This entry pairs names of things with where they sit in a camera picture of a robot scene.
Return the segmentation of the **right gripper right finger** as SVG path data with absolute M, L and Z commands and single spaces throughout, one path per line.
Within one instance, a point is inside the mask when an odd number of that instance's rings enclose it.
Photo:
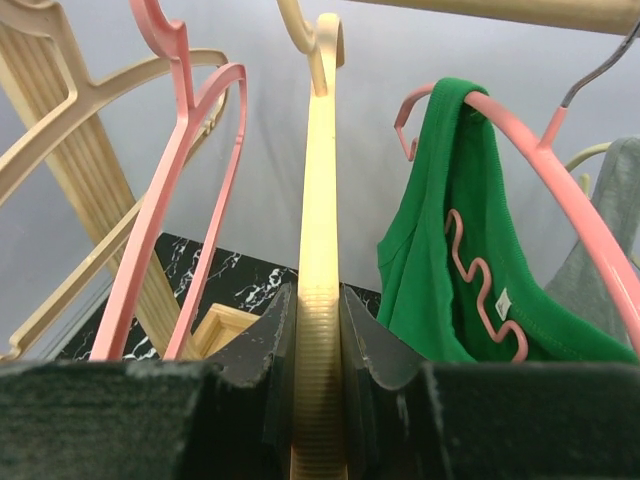
M 639 371 L 434 363 L 340 294 L 353 479 L 635 479 Z

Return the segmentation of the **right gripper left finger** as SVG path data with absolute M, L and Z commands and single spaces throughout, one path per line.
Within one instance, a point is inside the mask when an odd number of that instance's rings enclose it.
M 285 479 L 295 289 L 201 361 L 1 368 L 5 479 Z

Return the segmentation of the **green tank top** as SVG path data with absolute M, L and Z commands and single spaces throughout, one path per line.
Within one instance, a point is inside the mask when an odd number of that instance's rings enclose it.
M 493 126 L 465 101 L 476 90 L 444 78 L 430 95 L 404 196 L 378 246 L 379 322 L 436 362 L 636 363 L 630 347 L 536 283 Z

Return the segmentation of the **wooden hanger with blue top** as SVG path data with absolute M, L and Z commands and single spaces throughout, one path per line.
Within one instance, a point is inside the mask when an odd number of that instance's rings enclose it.
M 345 479 L 337 224 L 336 72 L 342 23 L 304 20 L 296 1 L 278 4 L 312 80 L 302 202 L 294 359 L 291 476 Z

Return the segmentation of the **pink hanger with green top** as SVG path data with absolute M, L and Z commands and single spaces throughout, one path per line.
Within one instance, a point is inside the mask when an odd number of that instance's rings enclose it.
M 394 127 L 428 102 L 403 144 L 412 170 L 378 246 L 378 322 L 431 361 L 639 361 L 639 282 L 552 144 L 566 116 L 535 136 L 470 81 L 443 78 L 411 92 Z M 629 345 L 553 300 L 535 281 L 507 206 L 495 136 L 504 134 L 553 195 L 590 255 Z

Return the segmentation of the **light wooden hanger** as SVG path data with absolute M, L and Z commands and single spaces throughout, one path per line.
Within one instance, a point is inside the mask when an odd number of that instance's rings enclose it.
M 117 269 L 140 205 L 98 112 L 168 72 L 154 56 L 95 82 L 60 3 L 2 2 L 1 85 L 27 131 L 1 156 L 1 197 L 46 163 L 96 243 L 11 335 L 2 361 L 23 357 L 103 268 Z

